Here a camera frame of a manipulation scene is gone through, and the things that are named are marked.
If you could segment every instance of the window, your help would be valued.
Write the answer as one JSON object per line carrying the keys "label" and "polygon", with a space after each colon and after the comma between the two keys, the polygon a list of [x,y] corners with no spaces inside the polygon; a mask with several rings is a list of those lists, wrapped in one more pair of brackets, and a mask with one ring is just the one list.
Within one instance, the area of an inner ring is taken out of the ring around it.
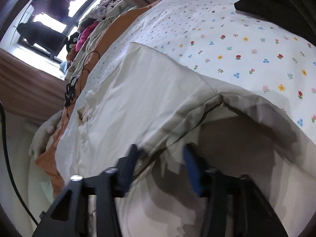
{"label": "window", "polygon": [[[38,15],[31,15],[31,13],[34,11],[33,7],[30,5],[29,7],[29,18],[27,20],[21,21],[21,22],[41,22],[47,27],[50,27],[51,29],[63,33],[64,35],[70,37],[73,33],[77,31],[77,26],[80,20],[84,18],[85,15],[88,14],[88,12],[95,7],[97,4],[99,4],[101,0],[74,0],[70,2],[69,5],[69,13],[68,13],[68,19],[67,24],[61,23],[49,15],[42,13]],[[46,57],[50,59],[51,61],[60,64],[62,61],[66,60],[67,56],[67,50],[66,45],[63,47],[61,52],[57,55],[51,55],[47,50],[45,50],[43,47],[39,46],[38,44],[34,44],[33,46],[30,46],[26,39],[24,39],[22,36],[19,37],[18,42],[19,45],[24,46],[25,48],[38,53],[39,55]]]}

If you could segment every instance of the white wall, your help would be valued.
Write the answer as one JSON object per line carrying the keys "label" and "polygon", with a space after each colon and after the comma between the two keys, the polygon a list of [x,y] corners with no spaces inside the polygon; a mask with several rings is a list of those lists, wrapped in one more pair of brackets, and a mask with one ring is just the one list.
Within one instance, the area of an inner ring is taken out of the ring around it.
{"label": "white wall", "polygon": [[43,70],[48,74],[55,77],[64,79],[64,74],[59,70],[59,65],[55,62],[50,61],[47,58],[40,56],[39,54],[32,52],[29,49],[17,44],[20,37],[19,33],[16,31],[16,27],[20,22],[26,22],[33,11],[33,7],[29,6],[31,1],[22,9],[15,20],[12,22],[7,32],[4,34],[3,39],[0,42],[0,48],[11,53],[13,56],[19,58],[25,63]]}
{"label": "white wall", "polygon": [[[27,185],[30,166],[28,149],[34,134],[32,131],[30,132],[30,125],[26,121],[26,118],[10,113],[6,113],[6,132],[9,161],[13,178],[20,195],[28,206]],[[0,203],[19,233],[23,237],[31,237],[33,234],[31,219],[20,204],[11,186],[5,166],[1,141],[0,146]]]}

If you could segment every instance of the window frame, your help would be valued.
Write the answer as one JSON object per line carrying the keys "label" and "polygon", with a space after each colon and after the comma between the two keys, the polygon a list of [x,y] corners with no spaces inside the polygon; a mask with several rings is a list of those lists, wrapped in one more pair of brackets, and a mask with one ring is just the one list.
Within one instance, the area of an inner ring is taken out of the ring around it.
{"label": "window frame", "polygon": [[[78,27],[79,24],[79,19],[81,18],[81,16],[89,9],[89,7],[91,6],[91,4],[93,4],[96,0],[87,0],[80,8],[79,10],[75,13],[75,15],[71,18],[69,18],[69,21],[67,22],[67,25],[64,29],[64,31],[62,32],[62,34],[64,34],[65,36],[68,36],[71,32],[71,30],[74,27]],[[27,22],[32,22],[34,20],[35,16],[31,15],[29,17],[29,19],[27,20]],[[31,46],[28,42],[24,41],[24,37],[22,37],[20,35],[17,44],[25,47],[28,50],[31,50],[32,52],[43,56],[57,64],[60,64],[62,62],[62,60],[60,60],[59,58],[57,58],[56,56],[53,56],[50,54],[50,52],[48,51],[44,51],[38,47],[35,46]]]}

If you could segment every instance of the black wire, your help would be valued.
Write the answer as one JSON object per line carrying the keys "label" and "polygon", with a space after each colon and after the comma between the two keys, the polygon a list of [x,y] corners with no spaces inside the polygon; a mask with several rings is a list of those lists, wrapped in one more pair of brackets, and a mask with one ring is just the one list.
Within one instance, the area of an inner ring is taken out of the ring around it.
{"label": "black wire", "polygon": [[[82,92],[82,89],[81,89],[81,85],[82,85],[82,77],[83,77],[83,76],[82,76],[82,74],[83,74],[83,72],[84,72],[85,70],[86,70],[86,71],[88,71],[88,73],[90,74],[90,70],[85,69],[85,68],[84,68],[84,64],[86,63],[86,59],[87,59],[87,57],[88,57],[91,53],[94,53],[94,52],[96,52],[96,53],[98,54],[98,56],[99,56],[99,60],[100,60],[100,58],[101,58],[100,53],[99,53],[99,52],[97,52],[97,51],[92,51],[92,52],[88,53],[88,54],[86,55],[86,57],[84,58],[84,61],[83,61],[83,67],[82,67],[82,70],[81,70],[81,79],[80,79],[80,94],[81,94],[81,92]],[[78,100],[78,96],[74,97],[74,98],[73,98],[73,101],[70,103],[70,105],[75,104],[77,100]],[[66,110],[67,110],[67,117],[68,117],[68,119],[70,119],[69,114],[68,114],[68,107],[66,108]]]}
{"label": "black wire", "polygon": [[18,197],[19,201],[21,202],[23,208],[25,209],[25,211],[28,213],[28,215],[33,220],[33,222],[36,225],[38,225],[38,222],[36,221],[36,219],[34,218],[32,213],[30,212],[30,210],[28,209],[28,207],[24,203],[24,201],[23,201],[23,199],[22,199],[22,197],[21,197],[21,195],[20,195],[20,193],[15,185],[14,179],[13,179],[13,175],[12,175],[12,171],[11,171],[11,167],[10,167],[10,162],[9,162],[8,149],[7,149],[7,138],[6,138],[6,129],[5,129],[5,112],[4,112],[4,108],[2,106],[1,101],[0,101],[0,115],[1,115],[2,145],[3,145],[4,159],[5,159],[5,164],[7,166],[7,171],[9,174],[9,178],[10,178],[12,187],[14,189],[16,196]]}
{"label": "black wire", "polygon": [[100,60],[100,53],[98,53],[97,51],[92,51],[92,52],[90,52],[90,53],[88,53],[87,55],[86,55],[86,57],[84,58],[84,61],[83,61],[83,66],[82,66],[82,70],[81,70],[81,80],[80,80],[80,94],[81,94],[81,92],[82,92],[82,90],[81,90],[81,85],[82,85],[82,74],[83,74],[83,72],[86,70],[86,71],[88,71],[88,73],[90,74],[90,70],[88,70],[88,69],[84,69],[84,64],[86,63],[86,59],[87,59],[87,57],[91,54],[91,53],[93,53],[93,52],[96,52],[97,54],[98,54],[98,56],[99,56],[99,60]]}

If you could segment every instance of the window pane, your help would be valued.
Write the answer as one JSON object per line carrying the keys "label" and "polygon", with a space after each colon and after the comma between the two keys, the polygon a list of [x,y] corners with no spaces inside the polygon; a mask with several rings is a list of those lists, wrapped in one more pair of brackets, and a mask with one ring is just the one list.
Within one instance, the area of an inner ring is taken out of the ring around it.
{"label": "window pane", "polygon": [[35,47],[40,48],[43,51],[46,51],[46,49],[44,49],[43,47],[39,46],[37,43],[34,44]]}
{"label": "window pane", "polygon": [[69,17],[73,17],[76,12],[80,9],[80,7],[86,2],[86,0],[75,0],[71,1],[69,5]]}
{"label": "window pane", "polygon": [[37,21],[42,22],[45,26],[50,27],[51,29],[56,30],[59,33],[62,33],[66,28],[65,24],[60,23],[59,21],[51,18],[47,14],[36,15],[34,18],[34,22]]}
{"label": "window pane", "polygon": [[77,27],[74,27],[71,31],[70,31],[70,34],[68,35],[68,38],[75,32],[77,32],[78,28]]}
{"label": "window pane", "polygon": [[[73,29],[70,31],[70,34],[68,35],[68,38],[75,32],[77,32],[78,28],[77,27],[73,27]],[[61,52],[57,55],[57,58],[59,58],[62,61],[66,60],[66,56],[67,56],[68,52],[66,50],[66,46],[63,47],[63,49],[61,50]]]}

